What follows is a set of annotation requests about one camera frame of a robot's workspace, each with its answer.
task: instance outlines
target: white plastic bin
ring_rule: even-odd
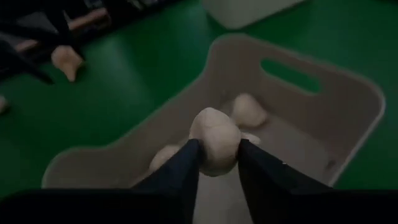
[[[240,29],[304,0],[201,0],[204,8],[227,29]]]
[[[316,78],[318,93],[272,76],[263,60]],[[43,176],[43,188],[128,189],[148,171],[158,150],[183,144],[195,116],[213,107],[229,114],[231,101],[249,93],[269,112],[268,122],[247,130],[259,147],[289,166],[333,186],[377,126],[386,102],[362,76],[316,63],[246,35],[215,40],[203,73],[121,139],[103,147],[76,147],[57,155]],[[194,223],[251,223],[238,168],[220,177],[200,174]]]

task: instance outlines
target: green table surface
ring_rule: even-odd
[[[71,146],[108,144],[178,94],[202,71],[212,41],[228,31],[185,0],[85,46],[76,83],[45,63],[47,86],[28,75],[0,84],[0,197],[40,187],[47,164]],[[398,4],[314,0],[240,32],[360,73],[384,91],[387,110],[337,184],[398,188]]]

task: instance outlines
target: white dough ball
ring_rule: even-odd
[[[190,139],[199,139],[206,153],[201,172],[210,177],[227,174],[236,164],[241,132],[223,112],[202,110],[193,120]]]
[[[242,93],[234,100],[231,117],[238,126],[255,128],[267,119],[267,112],[253,96]]]
[[[180,146],[174,145],[165,146],[163,149],[157,152],[152,162],[150,162],[149,170],[151,172],[157,171],[160,167],[162,167],[163,164],[173,157],[180,150],[180,148]]]
[[[76,72],[83,65],[83,59],[71,46],[58,46],[51,54],[52,63],[61,70],[70,82],[76,80]]]
[[[261,139],[250,133],[242,133],[242,138],[249,140],[251,143],[257,146],[261,144]]]
[[[4,96],[0,96],[0,114],[5,112],[8,109],[8,101]]]

